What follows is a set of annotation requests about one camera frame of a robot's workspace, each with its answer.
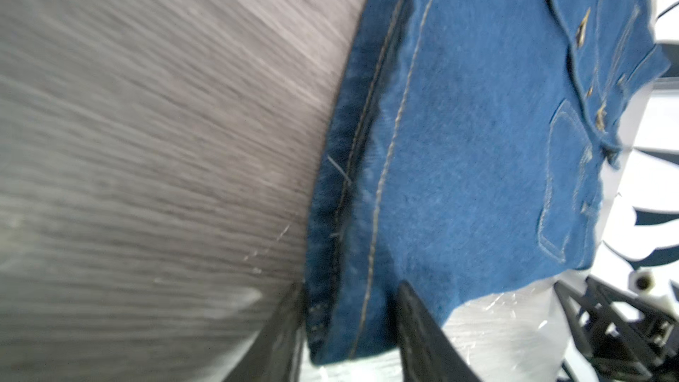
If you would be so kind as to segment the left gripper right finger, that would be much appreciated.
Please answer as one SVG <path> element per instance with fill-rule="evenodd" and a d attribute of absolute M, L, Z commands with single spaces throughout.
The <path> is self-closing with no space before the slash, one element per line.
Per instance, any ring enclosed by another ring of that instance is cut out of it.
<path fill-rule="evenodd" d="M 479 382 L 407 281 L 397 292 L 396 335 L 405 381 Z"/>

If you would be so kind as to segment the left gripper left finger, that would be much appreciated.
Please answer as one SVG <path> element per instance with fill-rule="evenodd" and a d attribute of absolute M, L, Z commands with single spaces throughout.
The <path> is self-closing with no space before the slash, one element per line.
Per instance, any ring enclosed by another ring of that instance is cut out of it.
<path fill-rule="evenodd" d="M 224 381 L 298 381 L 305 342 L 305 311 L 306 288 L 302 282 L 295 282 Z"/>

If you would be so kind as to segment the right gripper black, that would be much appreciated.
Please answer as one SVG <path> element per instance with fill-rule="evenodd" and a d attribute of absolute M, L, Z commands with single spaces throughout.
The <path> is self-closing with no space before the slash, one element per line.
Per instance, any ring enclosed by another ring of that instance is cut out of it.
<path fill-rule="evenodd" d="M 677 381 L 678 319 L 588 278 L 583 295 L 563 281 L 553 290 L 578 352 L 601 381 Z"/>

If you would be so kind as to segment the blue denim skirt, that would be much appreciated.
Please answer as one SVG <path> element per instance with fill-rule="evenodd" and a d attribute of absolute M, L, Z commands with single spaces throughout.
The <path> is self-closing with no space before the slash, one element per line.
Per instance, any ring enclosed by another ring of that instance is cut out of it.
<path fill-rule="evenodd" d="M 669 63 L 652 0 L 367 0 L 309 208 L 311 362 L 396 345 L 399 284 L 433 319 L 591 266 L 604 164 Z"/>

